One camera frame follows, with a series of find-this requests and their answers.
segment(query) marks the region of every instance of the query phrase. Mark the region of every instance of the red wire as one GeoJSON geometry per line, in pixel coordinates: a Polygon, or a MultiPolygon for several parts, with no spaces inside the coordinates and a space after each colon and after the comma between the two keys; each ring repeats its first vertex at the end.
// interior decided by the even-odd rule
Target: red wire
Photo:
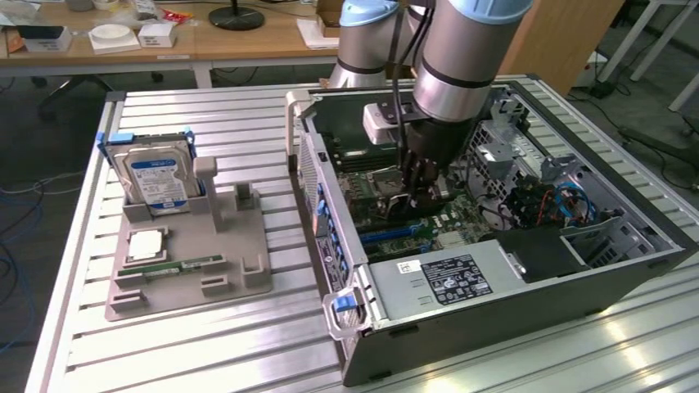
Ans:
{"type": "Polygon", "coordinates": [[[551,194],[551,190],[548,190],[544,194],[544,197],[542,198],[542,207],[539,208],[539,218],[536,219],[536,225],[542,222],[542,215],[544,214],[544,205],[546,205],[546,197],[548,197],[548,194],[551,194]]]}

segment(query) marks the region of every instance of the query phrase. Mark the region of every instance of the black lamp base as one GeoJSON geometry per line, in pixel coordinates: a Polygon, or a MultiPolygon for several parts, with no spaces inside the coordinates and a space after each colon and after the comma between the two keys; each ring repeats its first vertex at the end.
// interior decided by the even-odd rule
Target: black lamp base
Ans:
{"type": "Polygon", "coordinates": [[[252,30],[264,25],[264,15],[246,7],[239,7],[234,15],[232,7],[223,7],[208,13],[208,21],[226,30],[252,30]]]}

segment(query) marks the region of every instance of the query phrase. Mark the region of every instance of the blue hard drive label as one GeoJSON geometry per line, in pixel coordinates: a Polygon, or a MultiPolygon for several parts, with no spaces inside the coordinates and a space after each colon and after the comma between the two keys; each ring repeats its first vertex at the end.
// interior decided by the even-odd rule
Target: blue hard drive label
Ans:
{"type": "Polygon", "coordinates": [[[187,203],[183,181],[178,176],[178,162],[172,159],[138,161],[131,170],[146,203],[155,209],[171,209],[187,203]]]}
{"type": "Polygon", "coordinates": [[[471,255],[430,262],[420,267],[440,305],[492,293],[471,255]]]}

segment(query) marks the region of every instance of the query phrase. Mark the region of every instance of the white box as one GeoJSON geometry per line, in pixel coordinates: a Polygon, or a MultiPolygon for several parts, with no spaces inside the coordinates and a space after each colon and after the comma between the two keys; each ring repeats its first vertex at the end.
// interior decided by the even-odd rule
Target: white box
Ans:
{"type": "Polygon", "coordinates": [[[29,52],[67,52],[73,36],[67,26],[19,26],[29,52]]]}
{"type": "Polygon", "coordinates": [[[121,25],[101,25],[88,33],[95,55],[142,49],[133,31],[121,25]]]}
{"type": "Polygon", "coordinates": [[[574,88],[590,88],[594,85],[595,76],[602,74],[602,69],[607,65],[607,58],[599,53],[592,52],[590,58],[587,59],[586,68],[582,70],[582,73],[578,75],[578,80],[572,85],[574,88]]]}
{"type": "Polygon", "coordinates": [[[144,25],[139,31],[142,47],[172,47],[178,34],[170,23],[144,25]]]}

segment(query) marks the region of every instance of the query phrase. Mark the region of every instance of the metal slotted tabletop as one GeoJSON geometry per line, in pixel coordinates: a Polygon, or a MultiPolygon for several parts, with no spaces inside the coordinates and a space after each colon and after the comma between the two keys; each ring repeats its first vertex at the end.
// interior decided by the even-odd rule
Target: metal slotted tabletop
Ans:
{"type": "MultiPolygon", "coordinates": [[[[538,80],[515,79],[699,239],[696,210],[538,80]]],[[[262,296],[105,321],[124,192],[93,151],[27,391],[464,392],[642,391],[699,386],[699,264],[692,257],[602,314],[346,388],[327,334],[284,153],[284,95],[315,84],[128,93],[107,102],[100,130],[196,133],[216,156],[220,189],[251,181],[275,289],[262,296]]],[[[531,134],[567,151],[548,126],[531,134]]]]}

